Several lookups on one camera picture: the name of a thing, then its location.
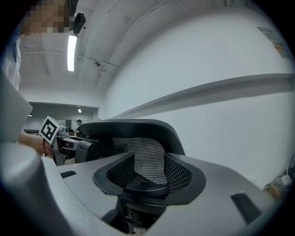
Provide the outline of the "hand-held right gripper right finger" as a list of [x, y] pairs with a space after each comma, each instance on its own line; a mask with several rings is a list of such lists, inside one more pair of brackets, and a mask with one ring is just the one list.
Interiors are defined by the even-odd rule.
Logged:
[[[201, 169], [206, 186], [189, 204], [168, 206], [147, 231], [149, 236], [253, 235], [277, 209], [266, 192], [231, 168], [173, 153], [170, 156]], [[231, 199], [238, 193], [245, 193], [261, 211], [250, 224], [245, 223]]]

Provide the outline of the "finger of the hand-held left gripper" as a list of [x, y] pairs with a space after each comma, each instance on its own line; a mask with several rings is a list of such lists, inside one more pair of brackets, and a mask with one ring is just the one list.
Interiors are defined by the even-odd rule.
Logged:
[[64, 137], [59, 139], [59, 149], [66, 148], [69, 150], [76, 150], [79, 141], [72, 139], [71, 137]]

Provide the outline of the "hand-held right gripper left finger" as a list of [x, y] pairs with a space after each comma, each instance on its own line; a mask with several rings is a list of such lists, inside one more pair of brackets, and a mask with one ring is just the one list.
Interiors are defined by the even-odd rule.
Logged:
[[50, 192], [53, 222], [46, 231], [51, 236], [127, 236], [108, 223], [116, 211], [118, 196], [107, 195], [93, 180], [94, 173], [107, 165], [113, 166], [131, 157], [117, 154], [105, 159], [80, 164], [56, 166], [43, 157], [42, 164]]

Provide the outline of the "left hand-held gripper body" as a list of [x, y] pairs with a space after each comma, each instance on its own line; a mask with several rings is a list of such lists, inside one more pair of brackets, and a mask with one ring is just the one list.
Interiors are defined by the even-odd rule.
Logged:
[[56, 165], [63, 165], [65, 157], [60, 151], [62, 148], [61, 140], [69, 136], [68, 129], [54, 118], [47, 116], [39, 130], [39, 134], [50, 145]]

